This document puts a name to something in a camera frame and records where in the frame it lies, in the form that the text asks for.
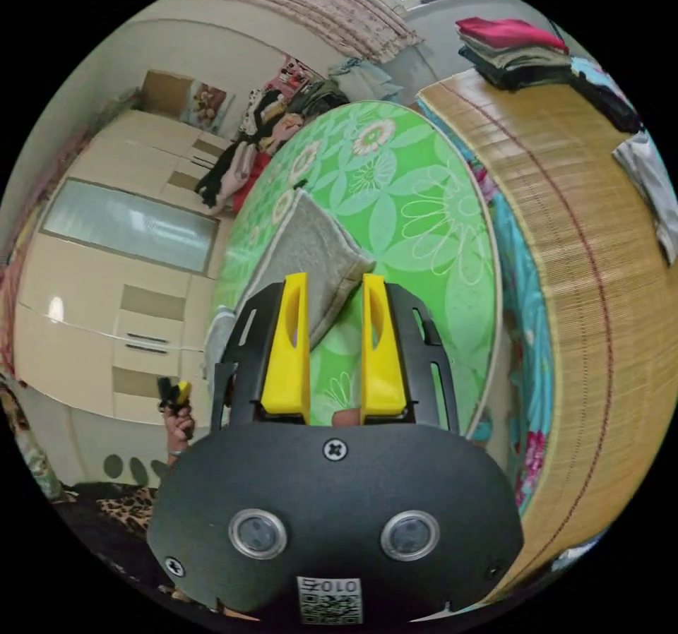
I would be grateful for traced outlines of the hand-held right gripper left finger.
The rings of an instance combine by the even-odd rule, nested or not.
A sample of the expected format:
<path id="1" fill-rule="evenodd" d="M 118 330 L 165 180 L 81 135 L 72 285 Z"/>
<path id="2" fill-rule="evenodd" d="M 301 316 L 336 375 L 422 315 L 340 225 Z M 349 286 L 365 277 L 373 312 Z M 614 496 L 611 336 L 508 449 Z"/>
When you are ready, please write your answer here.
<path id="1" fill-rule="evenodd" d="M 310 414 L 308 275 L 285 277 L 261 404 L 268 415 Z"/>

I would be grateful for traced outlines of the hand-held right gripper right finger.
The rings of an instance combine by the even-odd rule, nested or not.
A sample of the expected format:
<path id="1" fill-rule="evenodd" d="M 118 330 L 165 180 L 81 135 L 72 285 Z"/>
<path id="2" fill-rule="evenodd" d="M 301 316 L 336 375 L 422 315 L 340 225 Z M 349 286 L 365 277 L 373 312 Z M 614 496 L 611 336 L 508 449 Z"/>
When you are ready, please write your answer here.
<path id="1" fill-rule="evenodd" d="M 405 384 L 386 282 L 365 274 L 362 281 L 361 415 L 400 416 Z"/>

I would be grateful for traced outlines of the person's left hand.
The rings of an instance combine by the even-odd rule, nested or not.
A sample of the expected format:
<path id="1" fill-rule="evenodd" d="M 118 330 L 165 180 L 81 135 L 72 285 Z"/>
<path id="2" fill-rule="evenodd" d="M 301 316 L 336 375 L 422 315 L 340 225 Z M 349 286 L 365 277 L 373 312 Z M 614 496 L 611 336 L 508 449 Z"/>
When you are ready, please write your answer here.
<path id="1" fill-rule="evenodd" d="M 164 408 L 163 418 L 167 432 L 167 454 L 170 457 L 179 457 L 192 441 L 195 421 L 190 405 L 184 405 L 178 410 Z"/>

